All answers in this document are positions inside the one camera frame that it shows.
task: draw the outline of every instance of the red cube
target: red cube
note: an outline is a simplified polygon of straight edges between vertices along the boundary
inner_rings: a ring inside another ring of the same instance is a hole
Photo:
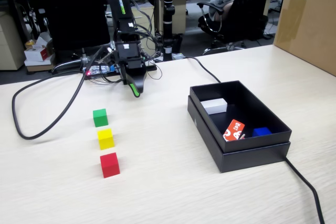
[[[120,174],[116,153],[100,156],[100,163],[104,178]]]

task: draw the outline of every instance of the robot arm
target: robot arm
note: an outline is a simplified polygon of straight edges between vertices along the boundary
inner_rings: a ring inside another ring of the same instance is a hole
[[[147,76],[145,61],[141,55],[141,32],[135,28],[130,0],[108,0],[113,17],[114,50],[105,62],[114,62],[120,66],[124,84],[128,84],[133,94],[139,97],[143,92]]]

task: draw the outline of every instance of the black office chair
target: black office chair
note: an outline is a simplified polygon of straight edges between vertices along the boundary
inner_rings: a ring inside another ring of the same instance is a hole
[[[106,0],[44,0],[45,25],[52,37],[55,50],[82,48],[83,57],[75,62],[87,61],[84,47],[110,42],[105,17]]]
[[[268,22],[268,17],[263,15],[265,3],[266,0],[234,0],[228,16],[221,22],[211,21],[209,14],[204,14],[203,6],[207,5],[215,8],[221,17],[224,13],[222,8],[207,2],[198,3],[203,14],[198,20],[198,26],[204,32],[215,37],[212,46],[207,48],[202,55],[220,49],[227,49],[228,51],[240,50],[243,47],[236,46],[242,44],[241,40],[263,38]]]

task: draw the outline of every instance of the red card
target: red card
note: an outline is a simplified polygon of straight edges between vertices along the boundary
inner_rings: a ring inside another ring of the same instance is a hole
[[[233,119],[229,127],[226,129],[223,138],[227,142],[238,140],[244,127],[244,123],[240,123],[237,120]]]

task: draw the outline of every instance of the open box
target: open box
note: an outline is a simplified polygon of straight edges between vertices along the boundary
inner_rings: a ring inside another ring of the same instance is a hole
[[[227,111],[209,115],[202,101],[223,98]],[[239,81],[190,88],[188,111],[221,172],[284,161],[291,129]],[[235,119],[245,124],[245,139],[227,142],[225,130]],[[252,137],[253,129],[272,134]]]

